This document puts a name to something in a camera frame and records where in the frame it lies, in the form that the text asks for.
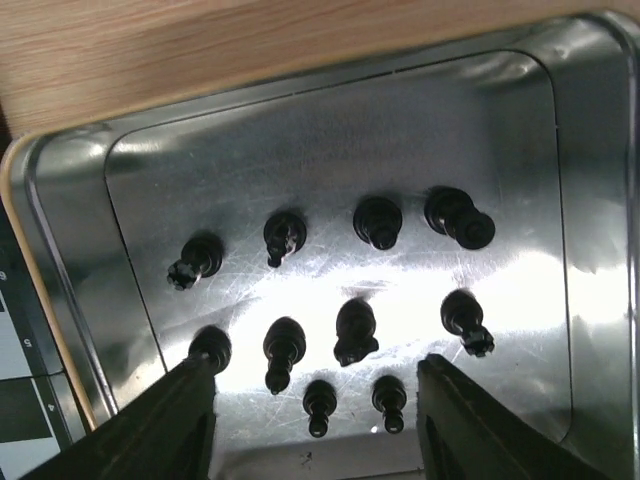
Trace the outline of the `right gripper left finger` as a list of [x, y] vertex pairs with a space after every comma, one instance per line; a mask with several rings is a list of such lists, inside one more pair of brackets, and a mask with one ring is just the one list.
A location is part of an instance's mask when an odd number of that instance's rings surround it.
[[116, 416], [26, 479], [207, 479], [216, 416], [214, 365], [188, 358]]

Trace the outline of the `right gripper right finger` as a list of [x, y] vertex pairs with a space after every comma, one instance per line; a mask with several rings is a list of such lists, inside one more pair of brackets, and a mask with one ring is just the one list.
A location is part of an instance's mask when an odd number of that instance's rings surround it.
[[416, 431], [427, 479], [617, 479], [620, 443], [573, 405], [531, 416], [568, 427], [558, 439], [535, 427], [440, 354], [416, 365]]

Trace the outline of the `folding chess board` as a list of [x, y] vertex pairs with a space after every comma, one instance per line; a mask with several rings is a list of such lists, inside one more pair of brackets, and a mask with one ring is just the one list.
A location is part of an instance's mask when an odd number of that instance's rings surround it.
[[1, 477], [19, 479], [85, 436], [17, 240], [1, 214]]

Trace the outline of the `gold tin with chess pieces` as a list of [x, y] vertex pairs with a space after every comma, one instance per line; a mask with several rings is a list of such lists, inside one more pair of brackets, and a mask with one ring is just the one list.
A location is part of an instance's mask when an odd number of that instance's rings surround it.
[[[436, 186], [493, 219], [488, 246], [429, 227]], [[416, 365], [431, 353], [552, 439], [567, 420], [532, 412], [573, 405], [619, 441], [617, 479], [639, 475], [639, 23], [627, 15], [560, 16], [25, 136], [1, 192], [85, 436], [207, 358], [188, 350], [215, 325], [232, 355], [214, 375], [207, 479], [427, 479]], [[354, 231], [368, 197], [402, 211], [390, 250]], [[280, 211], [307, 238], [271, 268], [263, 229]], [[222, 240], [222, 266], [177, 291], [167, 269], [204, 232]], [[483, 309], [485, 357], [441, 323], [457, 289]], [[336, 318], [353, 298], [371, 306], [379, 350], [341, 367]], [[263, 341], [281, 317], [303, 328], [306, 353], [272, 395]], [[399, 434], [372, 405], [384, 375], [407, 394]], [[316, 439], [302, 402], [318, 379], [337, 407]]]

